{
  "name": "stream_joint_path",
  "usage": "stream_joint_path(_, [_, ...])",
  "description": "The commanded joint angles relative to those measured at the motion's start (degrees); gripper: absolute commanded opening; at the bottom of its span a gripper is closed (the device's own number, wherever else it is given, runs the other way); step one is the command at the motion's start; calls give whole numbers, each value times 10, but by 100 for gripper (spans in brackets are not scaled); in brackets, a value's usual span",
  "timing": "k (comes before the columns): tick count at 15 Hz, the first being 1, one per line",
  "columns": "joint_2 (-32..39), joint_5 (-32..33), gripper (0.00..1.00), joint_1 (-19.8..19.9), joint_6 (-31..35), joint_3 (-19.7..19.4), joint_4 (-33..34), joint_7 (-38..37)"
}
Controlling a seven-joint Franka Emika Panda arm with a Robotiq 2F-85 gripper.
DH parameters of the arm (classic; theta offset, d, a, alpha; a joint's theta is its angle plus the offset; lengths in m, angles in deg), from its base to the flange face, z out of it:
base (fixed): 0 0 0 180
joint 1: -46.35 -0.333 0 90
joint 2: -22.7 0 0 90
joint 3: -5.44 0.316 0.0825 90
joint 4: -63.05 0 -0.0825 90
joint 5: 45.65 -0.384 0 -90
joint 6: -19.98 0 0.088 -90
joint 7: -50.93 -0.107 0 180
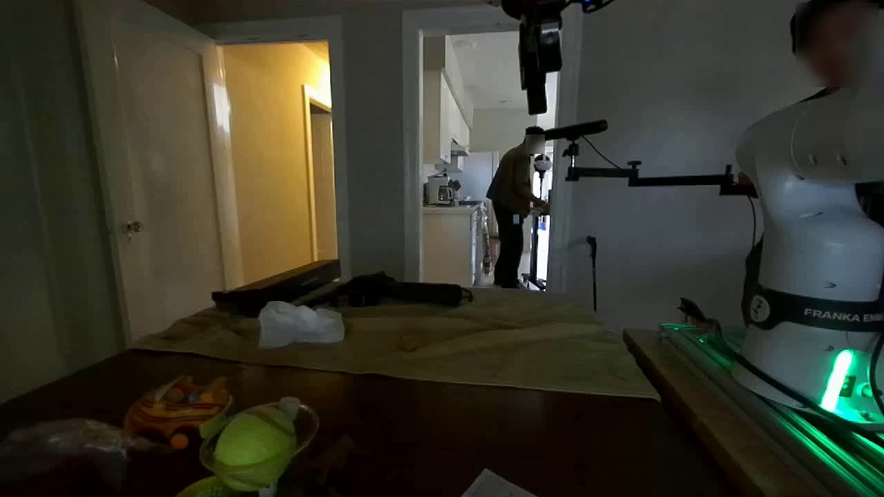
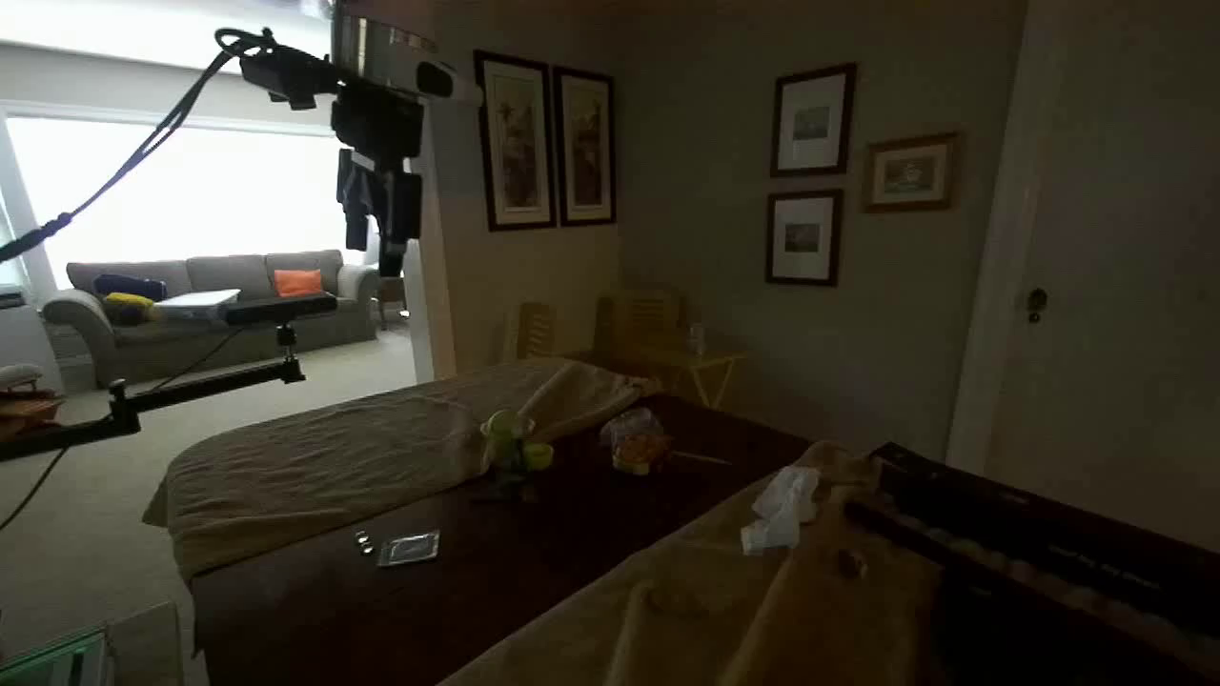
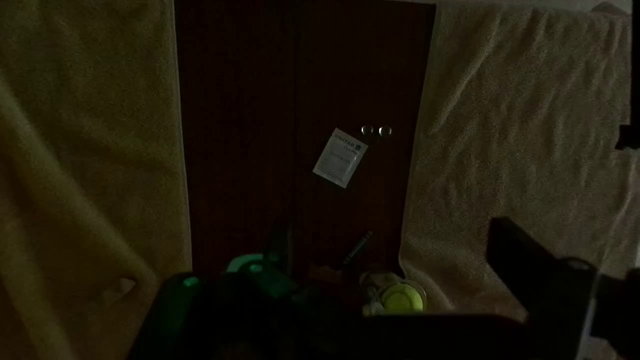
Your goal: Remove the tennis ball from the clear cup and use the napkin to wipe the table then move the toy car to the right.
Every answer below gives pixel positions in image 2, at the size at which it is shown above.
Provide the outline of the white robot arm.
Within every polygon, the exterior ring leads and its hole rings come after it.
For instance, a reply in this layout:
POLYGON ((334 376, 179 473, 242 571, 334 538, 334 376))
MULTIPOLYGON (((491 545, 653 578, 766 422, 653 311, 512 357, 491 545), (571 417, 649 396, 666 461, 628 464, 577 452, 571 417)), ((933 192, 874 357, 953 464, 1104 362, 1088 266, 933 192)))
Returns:
POLYGON ((425 175, 409 173, 409 159, 425 150, 425 95, 450 101, 459 81, 425 62, 412 93, 390 89, 283 46, 272 29, 242 53, 242 76, 289 112, 311 112, 322 95, 333 101, 343 240, 351 253, 378 247, 381 280, 399 276, 425 216, 425 175))

